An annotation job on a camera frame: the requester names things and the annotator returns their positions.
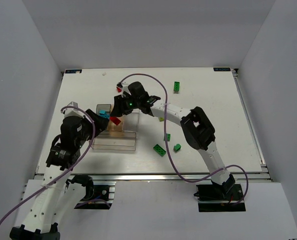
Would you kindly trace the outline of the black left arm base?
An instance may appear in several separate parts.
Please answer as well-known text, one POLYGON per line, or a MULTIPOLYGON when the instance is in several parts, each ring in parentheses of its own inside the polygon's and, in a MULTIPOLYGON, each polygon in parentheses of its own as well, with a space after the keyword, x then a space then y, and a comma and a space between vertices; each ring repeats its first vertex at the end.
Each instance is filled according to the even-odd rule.
POLYGON ((77 203, 75 209, 85 210, 109 210, 115 193, 115 186, 112 183, 94 183, 93 178, 86 174, 75 175, 65 182, 65 193, 69 187, 81 185, 85 196, 77 203))

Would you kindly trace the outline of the long cyan lego brick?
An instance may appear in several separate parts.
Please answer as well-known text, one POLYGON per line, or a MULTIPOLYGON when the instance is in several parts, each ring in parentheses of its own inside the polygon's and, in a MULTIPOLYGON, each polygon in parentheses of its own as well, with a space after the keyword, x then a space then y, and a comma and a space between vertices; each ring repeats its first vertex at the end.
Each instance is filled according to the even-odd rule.
POLYGON ((100 117, 105 118, 105 119, 109 119, 110 115, 109 114, 99 114, 100 117))

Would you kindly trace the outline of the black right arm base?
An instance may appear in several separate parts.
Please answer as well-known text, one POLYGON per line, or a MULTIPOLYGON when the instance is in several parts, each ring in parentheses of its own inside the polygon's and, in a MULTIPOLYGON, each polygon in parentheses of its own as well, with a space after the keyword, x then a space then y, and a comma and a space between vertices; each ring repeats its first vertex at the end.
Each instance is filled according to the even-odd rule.
POLYGON ((196 186, 194 197, 197 199, 200 213, 245 212, 242 186, 237 184, 233 175, 222 185, 214 183, 196 186))

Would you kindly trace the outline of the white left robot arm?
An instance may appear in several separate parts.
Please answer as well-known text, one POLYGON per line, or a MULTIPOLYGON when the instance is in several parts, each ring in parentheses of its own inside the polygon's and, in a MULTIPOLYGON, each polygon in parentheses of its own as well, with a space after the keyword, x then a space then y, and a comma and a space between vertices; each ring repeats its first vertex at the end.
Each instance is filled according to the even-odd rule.
POLYGON ((73 106, 64 107, 61 112, 64 118, 59 135, 51 143, 41 189, 33 197, 33 205, 22 224, 11 229, 12 240, 60 239, 58 228, 65 215, 91 194, 90 176, 80 174, 72 180, 69 177, 84 157, 82 146, 92 144, 106 130, 109 119, 73 106))

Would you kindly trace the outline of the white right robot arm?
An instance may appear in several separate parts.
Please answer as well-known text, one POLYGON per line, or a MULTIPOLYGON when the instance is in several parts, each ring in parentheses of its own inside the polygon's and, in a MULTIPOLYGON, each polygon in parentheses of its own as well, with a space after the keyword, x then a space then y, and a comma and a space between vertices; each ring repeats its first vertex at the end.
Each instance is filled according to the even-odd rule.
POLYGON ((180 126, 188 145, 198 151, 207 169, 213 174, 213 187, 224 196, 230 192, 235 179, 225 167, 215 142, 215 128, 201 107, 187 109, 165 104, 160 97, 149 95, 138 81, 131 84, 118 83, 117 89, 119 94, 114 97, 113 117, 126 116, 138 109, 143 114, 164 118, 180 126))

